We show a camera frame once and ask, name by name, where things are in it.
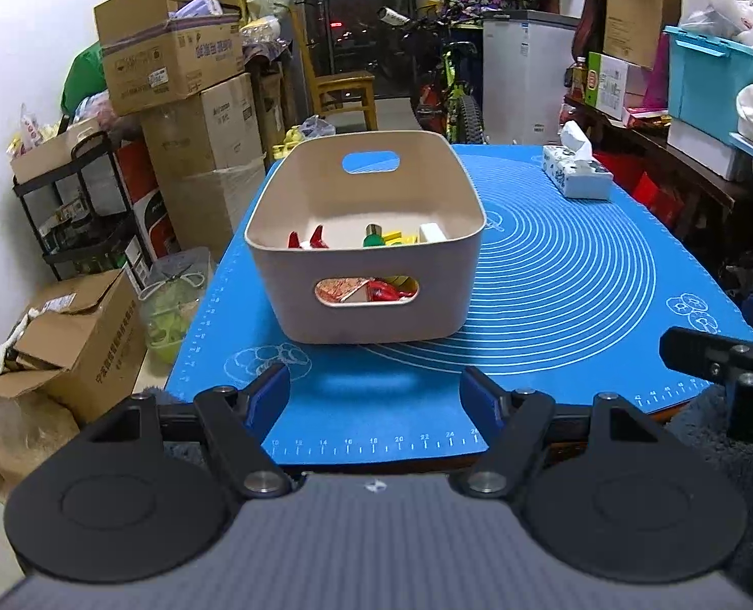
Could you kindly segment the black metal shelf rack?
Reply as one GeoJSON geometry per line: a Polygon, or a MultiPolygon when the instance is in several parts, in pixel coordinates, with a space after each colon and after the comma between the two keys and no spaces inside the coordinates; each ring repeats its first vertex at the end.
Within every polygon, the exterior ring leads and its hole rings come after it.
{"type": "Polygon", "coordinates": [[[146,245],[105,132],[84,135],[66,163],[12,190],[55,280],[123,270],[142,287],[146,245]]]}

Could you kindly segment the white charger plug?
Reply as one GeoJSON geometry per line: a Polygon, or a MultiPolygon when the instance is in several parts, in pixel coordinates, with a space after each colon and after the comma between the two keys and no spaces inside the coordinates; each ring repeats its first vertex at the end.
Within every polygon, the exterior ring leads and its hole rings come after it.
{"type": "Polygon", "coordinates": [[[417,241],[426,242],[426,244],[437,244],[437,242],[446,241],[446,234],[436,222],[422,223],[417,228],[417,241]]]}

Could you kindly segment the green black bicycle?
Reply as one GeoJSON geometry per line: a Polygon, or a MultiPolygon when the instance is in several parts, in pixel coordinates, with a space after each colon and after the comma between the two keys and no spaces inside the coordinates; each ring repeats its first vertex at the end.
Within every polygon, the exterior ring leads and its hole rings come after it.
{"type": "Polygon", "coordinates": [[[473,41],[455,39],[437,14],[409,18],[380,7],[378,19],[400,33],[398,43],[409,56],[411,109],[420,128],[456,145],[484,145],[483,113],[469,74],[477,56],[473,41]]]}

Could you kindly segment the wooden chair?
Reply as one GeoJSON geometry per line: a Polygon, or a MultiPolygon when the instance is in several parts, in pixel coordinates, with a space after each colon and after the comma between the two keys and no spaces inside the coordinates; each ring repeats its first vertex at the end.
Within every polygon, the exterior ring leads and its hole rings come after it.
{"type": "Polygon", "coordinates": [[[376,131],[378,113],[376,113],[375,76],[368,70],[326,74],[320,76],[314,70],[312,54],[307,44],[306,29],[299,18],[295,6],[289,7],[293,31],[299,56],[302,59],[307,89],[313,113],[325,118],[336,112],[361,113],[364,117],[365,130],[376,131]]]}

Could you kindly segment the blue silicone baking mat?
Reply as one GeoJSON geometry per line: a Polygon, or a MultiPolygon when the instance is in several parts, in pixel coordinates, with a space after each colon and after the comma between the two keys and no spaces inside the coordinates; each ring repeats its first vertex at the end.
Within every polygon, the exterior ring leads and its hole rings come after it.
{"type": "Polygon", "coordinates": [[[535,146],[460,146],[488,215],[465,326],[436,342],[307,347],[280,327],[242,239],[219,264],[169,376],[190,400],[244,387],[273,363],[291,398],[268,434],[293,466],[380,464],[479,452],[459,400],[477,367],[504,388],[561,404],[615,391],[647,412],[702,391],[669,371],[660,336],[673,326],[752,340],[735,303],[656,218],[623,190],[607,202],[566,200],[535,146]]]}

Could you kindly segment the large taped cardboard box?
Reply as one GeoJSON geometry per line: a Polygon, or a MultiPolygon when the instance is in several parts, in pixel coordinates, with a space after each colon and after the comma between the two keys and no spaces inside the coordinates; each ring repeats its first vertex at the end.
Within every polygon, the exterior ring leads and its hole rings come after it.
{"type": "Polygon", "coordinates": [[[140,115],[177,242],[219,262],[264,178],[251,76],[140,115]]]}

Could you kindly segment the red plastic tongs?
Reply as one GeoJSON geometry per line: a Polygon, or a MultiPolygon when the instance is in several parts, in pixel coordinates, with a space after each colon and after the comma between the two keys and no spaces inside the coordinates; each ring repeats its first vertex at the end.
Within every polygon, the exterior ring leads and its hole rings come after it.
{"type": "Polygon", "coordinates": [[[322,238],[322,233],[324,233],[324,227],[322,227],[322,225],[318,225],[316,229],[313,230],[312,235],[306,239],[300,238],[296,231],[291,231],[288,237],[288,248],[326,249],[328,248],[328,245],[325,244],[324,238],[322,238]]]}

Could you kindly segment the green white carton box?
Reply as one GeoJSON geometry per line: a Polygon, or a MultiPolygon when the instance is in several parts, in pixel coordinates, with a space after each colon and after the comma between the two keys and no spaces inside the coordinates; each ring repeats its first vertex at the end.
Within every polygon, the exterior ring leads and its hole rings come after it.
{"type": "Polygon", "coordinates": [[[622,121],[629,107],[644,102],[651,70],[607,54],[587,57],[585,102],[605,116],[622,121]]]}

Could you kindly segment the green bottle with metal cap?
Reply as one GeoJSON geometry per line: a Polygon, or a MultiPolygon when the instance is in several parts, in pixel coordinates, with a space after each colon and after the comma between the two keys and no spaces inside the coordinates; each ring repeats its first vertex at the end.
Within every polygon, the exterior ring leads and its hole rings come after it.
{"type": "Polygon", "coordinates": [[[380,227],[379,225],[376,225],[376,223],[369,223],[369,225],[365,227],[365,237],[363,239],[363,247],[364,248],[384,247],[384,245],[386,245],[386,241],[384,241],[384,238],[383,238],[382,227],[380,227]]]}

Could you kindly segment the white tissue pack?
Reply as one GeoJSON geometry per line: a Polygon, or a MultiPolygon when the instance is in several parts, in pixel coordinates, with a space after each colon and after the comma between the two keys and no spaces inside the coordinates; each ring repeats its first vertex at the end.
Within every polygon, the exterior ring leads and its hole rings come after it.
{"type": "Polygon", "coordinates": [[[613,175],[593,155],[593,146],[575,121],[560,128],[560,143],[543,146],[541,168],[568,200],[609,201],[613,175]]]}

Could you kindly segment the red patterned box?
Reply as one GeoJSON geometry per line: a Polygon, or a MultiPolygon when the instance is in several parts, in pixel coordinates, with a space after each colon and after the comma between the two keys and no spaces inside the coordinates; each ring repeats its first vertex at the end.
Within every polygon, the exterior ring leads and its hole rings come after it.
{"type": "Polygon", "coordinates": [[[316,298],[322,303],[367,303],[368,278],[325,278],[314,287],[316,298]]]}

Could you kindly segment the green clear lidded container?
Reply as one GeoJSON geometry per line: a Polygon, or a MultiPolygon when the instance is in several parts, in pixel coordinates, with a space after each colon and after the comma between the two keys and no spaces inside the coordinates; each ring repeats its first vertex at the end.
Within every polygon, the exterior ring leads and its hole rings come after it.
{"type": "Polygon", "coordinates": [[[172,365],[214,274],[211,251],[197,247],[159,258],[139,292],[146,347],[172,365]]]}

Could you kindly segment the brown paper sack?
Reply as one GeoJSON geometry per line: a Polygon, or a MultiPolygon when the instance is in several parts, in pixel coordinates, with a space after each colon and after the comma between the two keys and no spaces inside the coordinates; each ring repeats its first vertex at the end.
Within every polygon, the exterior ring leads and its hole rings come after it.
{"type": "Polygon", "coordinates": [[[18,485],[79,432],[73,414],[48,396],[0,398],[0,475],[6,486],[18,485]]]}

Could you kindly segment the beige plastic storage bin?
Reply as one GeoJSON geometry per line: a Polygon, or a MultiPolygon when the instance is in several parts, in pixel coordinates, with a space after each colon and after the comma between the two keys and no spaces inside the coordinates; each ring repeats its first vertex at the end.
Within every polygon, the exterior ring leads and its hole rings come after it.
{"type": "Polygon", "coordinates": [[[446,338],[465,324],[484,206],[440,135],[375,131],[299,143],[267,179],[244,239],[278,324],[297,343],[388,344],[446,338]],[[364,248],[365,227],[416,234],[436,222],[445,242],[364,248]],[[324,227],[326,249],[289,249],[324,227]],[[316,298],[325,278],[368,278],[367,303],[316,298]]]}

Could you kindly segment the open cardboard box on floor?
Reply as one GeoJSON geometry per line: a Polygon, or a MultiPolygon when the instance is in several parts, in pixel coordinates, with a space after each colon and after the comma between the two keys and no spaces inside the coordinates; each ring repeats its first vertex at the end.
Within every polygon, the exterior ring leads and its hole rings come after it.
{"type": "Polygon", "coordinates": [[[146,354],[138,296],[124,270],[78,276],[37,293],[40,315],[12,347],[0,400],[45,395],[91,423],[134,390],[146,354]]]}

